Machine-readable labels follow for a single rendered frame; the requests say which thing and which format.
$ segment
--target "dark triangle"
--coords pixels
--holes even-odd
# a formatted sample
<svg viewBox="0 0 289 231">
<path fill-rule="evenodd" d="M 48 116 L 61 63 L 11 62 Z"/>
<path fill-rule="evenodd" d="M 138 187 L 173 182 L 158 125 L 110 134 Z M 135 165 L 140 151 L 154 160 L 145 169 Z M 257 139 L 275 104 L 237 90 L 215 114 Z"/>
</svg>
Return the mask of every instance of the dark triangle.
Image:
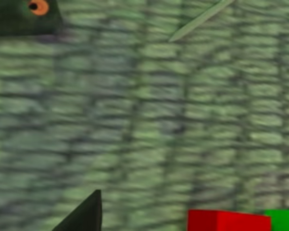
<svg viewBox="0 0 289 231">
<path fill-rule="evenodd" d="M 0 0 L 0 36 L 55 35 L 63 25 L 57 0 L 46 0 L 49 11 L 36 16 L 30 0 Z"/>
<path fill-rule="evenodd" d="M 52 231 L 101 231 L 101 190 L 96 190 Z"/>
</svg>

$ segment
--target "red cube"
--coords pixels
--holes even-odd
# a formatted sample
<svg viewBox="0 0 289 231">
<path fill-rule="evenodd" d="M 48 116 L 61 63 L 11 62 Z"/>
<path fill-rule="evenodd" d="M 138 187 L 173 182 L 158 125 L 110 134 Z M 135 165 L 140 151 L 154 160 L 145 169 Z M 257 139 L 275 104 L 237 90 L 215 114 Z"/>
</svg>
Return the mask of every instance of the red cube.
<svg viewBox="0 0 289 231">
<path fill-rule="evenodd" d="M 222 210 L 188 211 L 187 231 L 271 231 L 269 216 Z"/>
</svg>

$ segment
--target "eye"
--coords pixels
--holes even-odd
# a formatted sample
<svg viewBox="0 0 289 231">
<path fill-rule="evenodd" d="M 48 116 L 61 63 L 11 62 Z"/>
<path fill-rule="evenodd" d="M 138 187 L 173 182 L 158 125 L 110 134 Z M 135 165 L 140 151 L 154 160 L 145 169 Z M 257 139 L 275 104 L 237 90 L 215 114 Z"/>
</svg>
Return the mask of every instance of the eye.
<svg viewBox="0 0 289 231">
<path fill-rule="evenodd" d="M 28 7 L 37 16 L 45 15 L 49 11 L 49 5 L 46 0 L 31 0 Z"/>
</svg>

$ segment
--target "cobblestone ground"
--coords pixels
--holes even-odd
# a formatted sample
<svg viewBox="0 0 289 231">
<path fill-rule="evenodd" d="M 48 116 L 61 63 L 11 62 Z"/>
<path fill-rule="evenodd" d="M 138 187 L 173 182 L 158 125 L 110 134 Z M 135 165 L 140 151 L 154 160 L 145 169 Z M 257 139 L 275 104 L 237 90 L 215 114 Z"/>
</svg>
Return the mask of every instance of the cobblestone ground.
<svg viewBox="0 0 289 231">
<path fill-rule="evenodd" d="M 289 0 L 59 0 L 59 41 L 0 39 L 0 231 L 51 230 L 95 189 L 105 231 L 188 208 L 289 206 Z"/>
</svg>

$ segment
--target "black dot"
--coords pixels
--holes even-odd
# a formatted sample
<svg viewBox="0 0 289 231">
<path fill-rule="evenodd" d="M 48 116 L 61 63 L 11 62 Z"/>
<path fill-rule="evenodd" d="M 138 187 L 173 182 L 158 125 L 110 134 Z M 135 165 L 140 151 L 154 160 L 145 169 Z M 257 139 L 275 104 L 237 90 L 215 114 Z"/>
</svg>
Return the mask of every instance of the black dot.
<svg viewBox="0 0 289 231">
<path fill-rule="evenodd" d="M 29 5 L 29 9 L 31 9 L 31 10 L 37 10 L 38 9 L 38 5 L 36 4 L 36 3 L 31 3 L 30 5 Z"/>
</svg>

